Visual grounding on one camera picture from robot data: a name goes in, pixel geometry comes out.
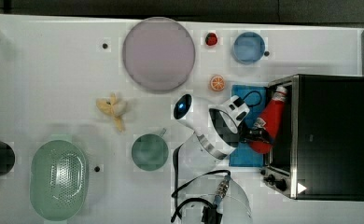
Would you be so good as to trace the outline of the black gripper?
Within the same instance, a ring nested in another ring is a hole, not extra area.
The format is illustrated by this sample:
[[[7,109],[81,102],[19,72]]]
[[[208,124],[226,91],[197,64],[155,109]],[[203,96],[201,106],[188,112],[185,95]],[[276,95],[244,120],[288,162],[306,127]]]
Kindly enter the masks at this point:
[[[264,130],[261,128],[251,129],[245,123],[242,123],[239,125],[238,131],[240,142],[265,142]]]

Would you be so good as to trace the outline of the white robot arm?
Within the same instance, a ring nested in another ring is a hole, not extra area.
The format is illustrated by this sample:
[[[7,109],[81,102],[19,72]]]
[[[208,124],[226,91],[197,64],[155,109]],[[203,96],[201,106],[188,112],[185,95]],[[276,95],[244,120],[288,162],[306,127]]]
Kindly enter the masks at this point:
[[[175,120],[193,134],[173,153],[173,223],[253,224],[245,191],[230,170],[217,167],[239,144],[263,136],[263,131],[246,127],[248,113],[248,105],[237,95],[220,105],[191,94],[176,102]]]

